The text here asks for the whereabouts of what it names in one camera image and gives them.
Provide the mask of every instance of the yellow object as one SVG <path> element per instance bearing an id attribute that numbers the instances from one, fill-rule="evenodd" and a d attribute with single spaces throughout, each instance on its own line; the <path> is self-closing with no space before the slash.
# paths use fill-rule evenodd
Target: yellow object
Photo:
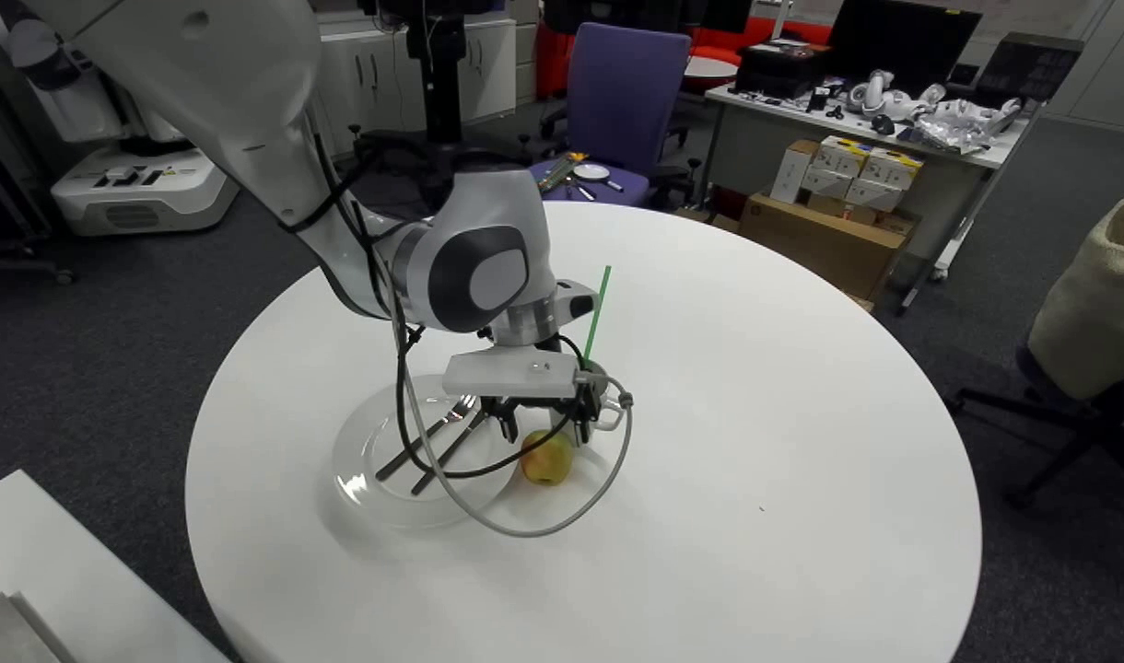
<path id="1" fill-rule="evenodd" d="M 572 458 L 573 458 L 573 441 L 558 430 L 550 441 L 541 441 L 539 449 L 518 458 L 518 472 L 527 481 L 546 481 L 556 486 L 572 476 Z"/>

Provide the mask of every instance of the office chair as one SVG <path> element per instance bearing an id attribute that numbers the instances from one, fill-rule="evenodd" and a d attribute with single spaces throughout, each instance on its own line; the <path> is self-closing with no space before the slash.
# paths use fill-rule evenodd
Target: office chair
<path id="1" fill-rule="evenodd" d="M 662 143 L 689 59 L 686 33 L 581 22 L 572 43 L 566 107 L 546 117 L 541 135 L 566 133 L 554 150 L 587 150 L 592 161 L 626 170 L 622 189 L 598 189 L 605 203 L 641 205 L 691 178 L 662 172 Z"/>
<path id="2" fill-rule="evenodd" d="M 1042 393 L 1042 404 L 985 392 L 956 392 L 954 399 L 954 413 L 985 404 L 1072 436 L 1012 494 L 1017 506 L 1026 506 L 1087 449 L 1106 449 L 1124 472 L 1124 200 L 1090 227 L 1072 267 L 1045 291 L 1020 350 L 1020 371 Z"/>

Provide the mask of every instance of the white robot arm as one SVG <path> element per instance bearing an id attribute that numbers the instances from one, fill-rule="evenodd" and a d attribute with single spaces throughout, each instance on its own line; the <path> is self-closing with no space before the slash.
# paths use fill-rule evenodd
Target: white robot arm
<path id="1" fill-rule="evenodd" d="M 167 116 L 227 178 L 291 227 L 332 280 L 342 306 L 383 318 L 375 267 L 395 280 L 410 322 L 444 332 L 488 332 L 508 367 L 556 327 L 592 306 L 550 270 L 546 214 L 527 172 L 461 172 L 444 205 L 369 249 L 375 221 L 342 217 L 304 128 L 315 76 L 315 27 L 304 0 L 28 0 L 28 7 L 79 48 L 137 101 Z M 469 357 L 456 392 L 492 392 Z M 556 377 L 523 381 L 518 399 L 556 393 Z"/>

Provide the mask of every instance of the floor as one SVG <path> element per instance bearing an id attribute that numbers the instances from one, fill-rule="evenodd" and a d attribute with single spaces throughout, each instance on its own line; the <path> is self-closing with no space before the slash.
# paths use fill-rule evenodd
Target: floor
<path id="1" fill-rule="evenodd" d="M 1045 125 L 954 280 L 883 324 L 940 392 L 1020 392 L 1009 352 L 1087 225 L 1124 193 L 1124 135 Z M 0 280 L 0 476 L 27 468 L 185 618 L 224 645 L 190 571 L 185 461 L 202 392 L 255 312 L 314 260 L 256 203 L 202 236 L 54 242 L 79 274 Z M 1052 436 L 964 425 L 985 573 L 956 663 L 1124 663 L 1124 476 L 1101 458 L 1036 507 L 1002 494 Z"/>

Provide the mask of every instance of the wall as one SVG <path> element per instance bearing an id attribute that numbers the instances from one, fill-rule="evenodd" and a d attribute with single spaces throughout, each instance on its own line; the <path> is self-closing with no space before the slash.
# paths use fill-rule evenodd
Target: wall
<path id="1" fill-rule="evenodd" d="M 777 0 L 754 0 L 753 16 L 777 16 Z M 916 0 L 933 7 L 980 12 L 974 41 L 960 63 L 985 66 L 1004 33 L 1042 33 L 1084 41 L 1108 0 Z M 794 0 L 792 20 L 831 22 L 842 0 Z"/>

